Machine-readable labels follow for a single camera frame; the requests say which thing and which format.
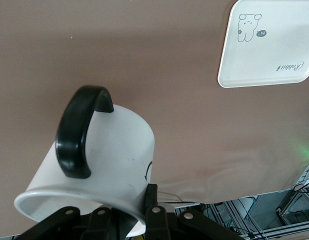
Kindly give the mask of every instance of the cable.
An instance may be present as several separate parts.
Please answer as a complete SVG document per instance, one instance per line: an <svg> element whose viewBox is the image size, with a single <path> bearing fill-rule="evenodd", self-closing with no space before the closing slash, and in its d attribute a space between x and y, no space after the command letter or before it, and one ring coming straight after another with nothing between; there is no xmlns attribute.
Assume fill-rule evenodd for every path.
<svg viewBox="0 0 309 240"><path fill-rule="evenodd" d="M214 213L212 213L212 215L213 215L215 221L216 221L217 223L219 223L220 225L222 225L222 226L224 226L224 227L226 228L227 226L226 226L226 224L225 224L225 221L224 221L223 218L221 217L221 214L220 214L220 212L219 212L219 209L216 207L215 210L216 210L216 214L219 216L219 218L220 218L220 220L221 220L222 222L219 222L218 219L215 217Z"/></svg>
<svg viewBox="0 0 309 240"><path fill-rule="evenodd" d="M309 183L307 183L306 185L304 185L302 188L298 189L298 190L295 191L295 192L297 192L297 193L303 193L303 194L309 193L309 192L304 192L304 191L302 191L302 190L304 190L304 189L306 188L306 186L309 186Z"/></svg>
<svg viewBox="0 0 309 240"><path fill-rule="evenodd" d="M157 191L157 193L159 194L166 194L166 195L171 195L171 196L175 196L177 197L181 202L183 201L178 195L173 194L173 193L169 193L169 192L164 192L164 191Z"/></svg>
<svg viewBox="0 0 309 240"><path fill-rule="evenodd" d="M291 209L296 203L297 201L302 197L302 195L300 195L289 207L289 209Z"/></svg>
<svg viewBox="0 0 309 240"><path fill-rule="evenodd" d="M233 221L232 221L232 220L229 220L228 223L226 224L226 227L227 227L227 228L230 228L232 223L233 223Z"/></svg>
<svg viewBox="0 0 309 240"><path fill-rule="evenodd" d="M299 219L298 219L298 217L297 217L297 213L302 213L304 216L305 216L305 219L307 220L307 221L309 221L309 218L307 217L307 215L304 213L304 211L296 211L295 213L294 213L294 216L295 216L295 218L297 219L297 221L300 223L300 221L299 221Z"/></svg>
<svg viewBox="0 0 309 240"><path fill-rule="evenodd" d="M165 202L159 202L159 204L197 204L197 202L193 202L193 201L165 201Z"/></svg>
<svg viewBox="0 0 309 240"><path fill-rule="evenodd" d="M294 213L294 217L296 218L296 220L298 221L298 223L300 223L298 217L297 217L297 212Z"/></svg>
<svg viewBox="0 0 309 240"><path fill-rule="evenodd" d="M283 192L285 192L285 191L287 191L287 190L293 190L296 186L302 184L302 182L305 182L305 181L307 181L307 180L309 180L309 177L306 178L306 179L303 179L302 181L297 182L295 185L293 185L293 186L291 186L291 187L288 187L288 188L286 188L286 189L284 189L284 190L278 191L278 193L283 193Z"/></svg>
<svg viewBox="0 0 309 240"><path fill-rule="evenodd" d="M267 240L268 240L268 238L267 238L266 236L263 235L263 234L265 234L265 233L262 234L262 233L258 230L258 228L256 227L256 225L258 226L258 224L252 219L252 217L250 216L249 212L246 210L244 204L240 201L240 199L238 199L238 201L241 203L241 205L242 205L243 209L245 210L246 214L249 216L252 225L255 227L255 229L256 229L257 232L260 234L260 236L261 236L263 239L267 239Z"/></svg>
<svg viewBox="0 0 309 240"><path fill-rule="evenodd" d="M209 212L208 212L208 209L209 209L209 208L210 208L209 205L205 208L205 210L206 210L206 215L208 216L208 218L210 218L210 217L209 217Z"/></svg>
<svg viewBox="0 0 309 240"><path fill-rule="evenodd" d="M203 204L200 207L205 207L204 209L202 209L202 211L204 211L204 210L208 209L210 206L209 206L209 204Z"/></svg>
<svg viewBox="0 0 309 240"><path fill-rule="evenodd" d="M300 194L309 194L309 189L308 188L301 188L300 190L298 191L295 191L296 193L300 193Z"/></svg>
<svg viewBox="0 0 309 240"><path fill-rule="evenodd" d="M253 232L248 231L247 229L244 229L244 228L241 228L241 227L236 227L236 226L231 226L229 229L231 230L231 228L233 228L233 229L241 229L241 230L243 230L243 231L246 231L248 234L250 234L250 233L253 234L253 232L254 232L252 229L251 229L251 230L252 230ZM260 238L260 237L258 237L258 236L256 236L256 235L254 235L254 239L261 239L261 240L262 240L262 239L265 239L265 238Z"/></svg>
<svg viewBox="0 0 309 240"><path fill-rule="evenodd" d="M254 198L253 196L247 196L246 199L252 199L254 204L257 202L256 198Z"/></svg>
<svg viewBox="0 0 309 240"><path fill-rule="evenodd" d="M290 214L295 214L296 212L295 211L288 211L288 213L290 213ZM307 212L309 212L309 209L302 210L302 212L307 213Z"/></svg>

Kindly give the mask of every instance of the black drawing on mug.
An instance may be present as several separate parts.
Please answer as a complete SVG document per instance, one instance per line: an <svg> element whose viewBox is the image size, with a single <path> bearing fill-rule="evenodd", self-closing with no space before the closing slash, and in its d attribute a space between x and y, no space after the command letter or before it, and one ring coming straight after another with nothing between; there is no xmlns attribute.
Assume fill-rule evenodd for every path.
<svg viewBox="0 0 309 240"><path fill-rule="evenodd" d="M153 161L151 161L151 162L149 163L149 165L148 165L148 167L147 167L147 169L146 169L145 176L144 176L145 180L147 180L148 171L149 171L150 166L151 166L152 164L153 164Z"/></svg>
<svg viewBox="0 0 309 240"><path fill-rule="evenodd" d="M261 19L261 14L241 14L239 16L238 23L238 41L242 43L243 41L249 42L253 39L255 34L255 29L258 26L259 19Z"/></svg>

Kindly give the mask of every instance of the metal frame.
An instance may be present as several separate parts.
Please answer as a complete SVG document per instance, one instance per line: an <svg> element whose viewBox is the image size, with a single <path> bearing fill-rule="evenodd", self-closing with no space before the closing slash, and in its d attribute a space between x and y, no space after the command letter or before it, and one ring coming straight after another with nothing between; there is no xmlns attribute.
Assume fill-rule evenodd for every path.
<svg viewBox="0 0 309 240"><path fill-rule="evenodd" d="M212 212L212 215L213 215L215 221L217 223L219 223L220 225L226 227L224 220L221 218L221 216L219 214L218 208L214 204L210 204L209 206L210 206L210 209L211 209L211 212Z"/></svg>
<svg viewBox="0 0 309 240"><path fill-rule="evenodd" d="M0 240L13 240L15 237L18 237L18 236L19 235L0 237Z"/></svg>
<svg viewBox="0 0 309 240"><path fill-rule="evenodd" d="M245 219L240 214L239 210L237 209L233 201L225 201L223 204L228 214L230 215L233 223L238 227L237 230L240 233L240 235L244 235L245 233L250 232Z"/></svg>
<svg viewBox="0 0 309 240"><path fill-rule="evenodd" d="M285 207L279 211L280 218L285 222L287 225L291 225L291 222L285 217L285 214L289 211L291 205L299 198L304 197L306 200L309 201L309 192L307 190L302 190L302 192L296 192L295 195L290 199L290 201L285 205Z"/></svg>
<svg viewBox="0 0 309 240"><path fill-rule="evenodd" d="M288 226L281 226L277 228L262 230L262 235L264 237L267 237L268 239L272 239L272 238L280 238L286 235L301 233L305 231L309 231L309 221L298 223L298 224L293 224L293 225L288 225ZM255 236L260 235L258 232L253 232L253 234ZM241 237L245 240L251 239L248 236L248 234L241 235Z"/></svg>

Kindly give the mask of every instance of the white mug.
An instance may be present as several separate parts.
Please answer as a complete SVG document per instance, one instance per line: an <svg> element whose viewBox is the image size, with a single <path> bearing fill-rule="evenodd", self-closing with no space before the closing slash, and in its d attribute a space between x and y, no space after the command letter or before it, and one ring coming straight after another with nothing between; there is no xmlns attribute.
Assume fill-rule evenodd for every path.
<svg viewBox="0 0 309 240"><path fill-rule="evenodd" d="M85 215L107 205L135 217L143 232L154 146L153 131L144 119L113 105L104 87L83 86L62 116L56 141L14 205L37 222L66 206Z"/></svg>

